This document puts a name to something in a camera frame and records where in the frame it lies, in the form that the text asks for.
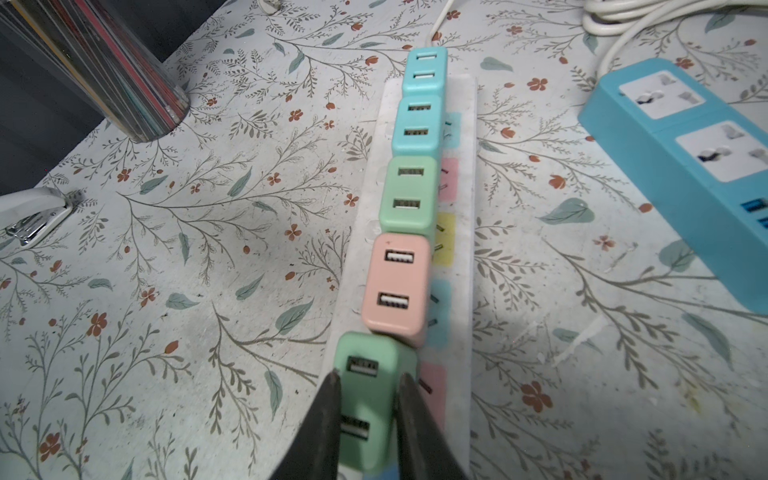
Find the power strip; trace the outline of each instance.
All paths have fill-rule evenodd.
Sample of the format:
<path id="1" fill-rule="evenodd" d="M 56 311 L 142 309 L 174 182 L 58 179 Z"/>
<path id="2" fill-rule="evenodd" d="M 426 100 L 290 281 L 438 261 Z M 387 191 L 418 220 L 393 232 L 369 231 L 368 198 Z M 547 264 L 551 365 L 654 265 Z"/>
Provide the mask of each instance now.
<path id="1" fill-rule="evenodd" d="M 768 313 L 768 134 L 659 58 L 606 74 L 579 121 L 731 294 Z"/>
<path id="2" fill-rule="evenodd" d="M 411 51 L 385 85 L 321 371 L 339 371 L 349 423 L 339 478 L 399 477 L 394 422 L 382 420 L 401 371 L 468 468 L 476 91 L 447 77 L 444 48 Z"/>

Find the leaf pattern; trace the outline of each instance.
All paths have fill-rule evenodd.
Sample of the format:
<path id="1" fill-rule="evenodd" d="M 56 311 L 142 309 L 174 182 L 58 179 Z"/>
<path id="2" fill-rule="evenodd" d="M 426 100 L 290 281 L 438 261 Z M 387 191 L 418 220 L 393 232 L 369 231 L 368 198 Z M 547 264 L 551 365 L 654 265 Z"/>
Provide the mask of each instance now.
<path id="1" fill-rule="evenodd" d="M 179 128 L 138 144 L 105 121 L 45 176 L 74 212 L 34 248 L 0 238 L 0 470 L 195 480 L 282 458 L 322 381 L 358 202 L 375 200 L 360 186 L 387 146 L 383 86 L 444 4 L 296 0 L 266 16 L 229 0 L 164 62 L 190 99 Z M 768 317 L 734 302 L 579 124 L 606 46 L 581 6 L 447 13 L 432 45 L 478 79 L 461 121 L 478 146 L 474 291 L 449 307 L 474 306 L 469 478 L 762 478 L 734 445 L 768 442 L 752 427 Z M 765 103 L 755 25 L 737 8 L 676 18 L 614 68 L 666 58 L 729 102 Z M 644 427 L 574 395 L 595 385 Z M 724 434 L 699 435 L 709 424 Z"/>

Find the stapler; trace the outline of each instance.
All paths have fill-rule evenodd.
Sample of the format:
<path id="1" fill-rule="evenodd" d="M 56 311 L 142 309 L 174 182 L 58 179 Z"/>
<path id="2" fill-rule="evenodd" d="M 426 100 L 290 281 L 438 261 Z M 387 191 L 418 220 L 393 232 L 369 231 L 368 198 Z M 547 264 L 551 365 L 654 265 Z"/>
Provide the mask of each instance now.
<path id="1" fill-rule="evenodd" d="M 18 238 L 22 250 L 31 248 L 48 235 L 74 209 L 61 191 L 37 187 L 0 197 L 0 227 Z"/>

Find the table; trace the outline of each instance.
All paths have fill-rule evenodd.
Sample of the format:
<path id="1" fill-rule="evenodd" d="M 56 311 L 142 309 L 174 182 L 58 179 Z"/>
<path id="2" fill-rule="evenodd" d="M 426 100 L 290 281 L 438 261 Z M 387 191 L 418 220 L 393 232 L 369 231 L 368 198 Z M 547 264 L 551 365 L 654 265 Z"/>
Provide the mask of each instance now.
<path id="1" fill-rule="evenodd" d="M 78 209 L 0 243 L 4 478 L 266 478 L 318 383 L 382 86 L 431 0 L 229 0 L 166 66 L 192 108 L 104 122 L 41 184 Z M 579 126 L 610 39 L 575 0 L 456 2 L 478 78 L 472 478 L 761 478 L 766 316 L 744 310 Z M 768 30 L 643 33 L 763 128 Z"/>

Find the red flower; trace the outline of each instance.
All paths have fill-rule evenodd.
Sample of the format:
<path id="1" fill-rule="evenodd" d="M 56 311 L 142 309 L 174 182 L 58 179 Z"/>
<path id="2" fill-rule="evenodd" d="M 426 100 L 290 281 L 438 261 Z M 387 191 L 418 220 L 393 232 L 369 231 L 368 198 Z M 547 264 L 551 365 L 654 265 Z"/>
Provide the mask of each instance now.
<path id="1" fill-rule="evenodd" d="M 554 187 L 557 190 L 562 190 L 565 188 L 565 179 L 561 177 L 560 175 L 550 175 L 552 177 L 552 180 L 549 181 L 549 184 Z"/>
<path id="2" fill-rule="evenodd" d="M 170 355 L 171 353 L 175 352 L 177 348 L 179 348 L 179 341 L 174 340 L 165 346 L 165 354 Z"/>
<path id="3" fill-rule="evenodd" d="M 360 197 L 353 197 L 352 194 L 346 195 L 346 200 L 344 200 L 345 205 L 349 205 L 350 207 L 355 206 L 355 202 L 360 200 Z"/>
<path id="4" fill-rule="evenodd" d="M 118 174 L 118 183 L 127 181 L 128 175 L 131 174 L 131 170 L 132 169 L 130 168 L 127 170 L 123 169 L 123 171 Z"/>
<path id="5" fill-rule="evenodd" d="M 88 331 L 85 334 L 88 336 L 99 336 L 105 328 L 107 328 L 107 313 L 104 312 L 101 315 L 94 313 L 91 317 L 91 326 L 88 327 Z"/>
<path id="6" fill-rule="evenodd" d="M 288 240 L 293 242 L 296 239 L 296 237 L 301 235 L 301 230 L 297 230 L 296 229 L 297 227 L 298 225 L 294 223 L 293 225 L 290 226 L 290 230 L 286 230 L 286 237 L 288 237 Z"/>
<path id="7" fill-rule="evenodd" d="M 533 80 L 528 82 L 528 86 L 531 88 L 531 90 L 541 90 L 544 91 L 547 89 L 545 85 L 547 84 L 547 79 L 542 78 L 539 80 L 538 78 L 534 77 Z"/>
<path id="8" fill-rule="evenodd" d="M 61 448 L 61 444 L 58 442 L 58 433 L 49 433 L 45 436 L 45 440 L 40 444 L 40 461 L 45 462 L 45 459 L 49 455 L 56 455 L 56 452 Z"/>
<path id="9" fill-rule="evenodd" d="M 688 68 L 691 68 L 694 66 L 694 61 L 690 58 L 678 58 L 677 61 L 674 62 L 675 65 L 682 68 L 683 70 L 687 70 Z"/>
<path id="10" fill-rule="evenodd" d="M 155 296 L 158 295 L 159 293 L 160 292 L 154 291 L 154 287 L 150 288 L 149 290 L 145 290 L 141 292 L 141 298 L 143 298 L 143 300 L 141 301 L 141 307 L 144 308 L 147 305 L 147 302 L 154 302 Z"/>
<path id="11" fill-rule="evenodd" d="M 549 395 L 541 393 L 541 385 L 538 382 L 531 382 L 531 385 L 523 385 L 521 387 L 523 392 L 523 403 L 528 406 L 532 406 L 536 413 L 541 413 L 543 407 L 549 409 L 552 408 L 552 400 Z"/>
<path id="12" fill-rule="evenodd" d="M 592 240 L 595 245 L 600 245 L 603 248 L 603 251 L 607 252 L 609 248 L 613 248 L 616 246 L 616 242 L 608 238 L 608 235 L 600 235 L 599 240 Z"/>

